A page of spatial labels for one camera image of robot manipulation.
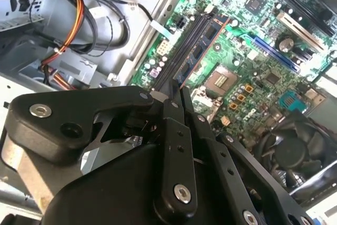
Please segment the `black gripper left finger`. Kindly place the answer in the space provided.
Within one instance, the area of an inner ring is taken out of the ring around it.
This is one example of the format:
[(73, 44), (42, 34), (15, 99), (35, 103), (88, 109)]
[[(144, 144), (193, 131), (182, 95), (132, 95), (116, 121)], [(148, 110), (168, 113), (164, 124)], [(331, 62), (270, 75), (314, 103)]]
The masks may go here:
[(176, 82), (168, 95), (138, 86), (26, 94), (7, 114), (7, 165), (43, 216), (73, 181), (139, 146), (166, 144), (192, 150)]

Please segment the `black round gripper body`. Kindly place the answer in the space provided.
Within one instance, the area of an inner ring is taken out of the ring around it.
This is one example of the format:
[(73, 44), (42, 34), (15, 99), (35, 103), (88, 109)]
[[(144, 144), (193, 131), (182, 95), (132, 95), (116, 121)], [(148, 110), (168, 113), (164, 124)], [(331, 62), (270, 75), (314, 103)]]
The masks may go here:
[(134, 148), (65, 186), (44, 224), (243, 224), (215, 170), (182, 144)]

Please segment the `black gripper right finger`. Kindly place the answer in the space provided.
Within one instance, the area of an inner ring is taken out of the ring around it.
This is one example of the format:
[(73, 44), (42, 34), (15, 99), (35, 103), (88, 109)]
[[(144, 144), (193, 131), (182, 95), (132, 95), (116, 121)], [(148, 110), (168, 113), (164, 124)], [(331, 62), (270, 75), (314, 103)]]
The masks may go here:
[(231, 135), (214, 136), (208, 121), (194, 112), (190, 91), (183, 88), (183, 106), (192, 128), (195, 154), (215, 173), (228, 206), (229, 224), (313, 224), (313, 220)]

